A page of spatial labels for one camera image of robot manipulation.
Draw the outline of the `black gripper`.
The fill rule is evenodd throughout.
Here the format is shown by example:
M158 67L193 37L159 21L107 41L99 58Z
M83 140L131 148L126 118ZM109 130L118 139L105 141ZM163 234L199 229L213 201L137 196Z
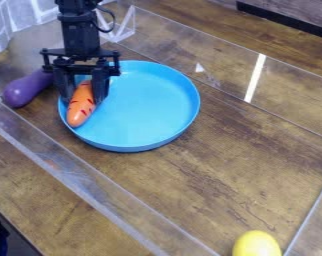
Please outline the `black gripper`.
M53 71L54 85L63 102L70 101L75 89L74 75L67 71L85 74L94 68L91 91L95 104L99 104L107 96L109 76L119 75L119 53L103 50L99 46L98 33L111 32L115 24L114 14L99 6L101 2L102 0L54 0L63 47L42 48L39 54L43 59L42 69L45 72ZM98 26L95 9L111 17L111 25L106 29Z

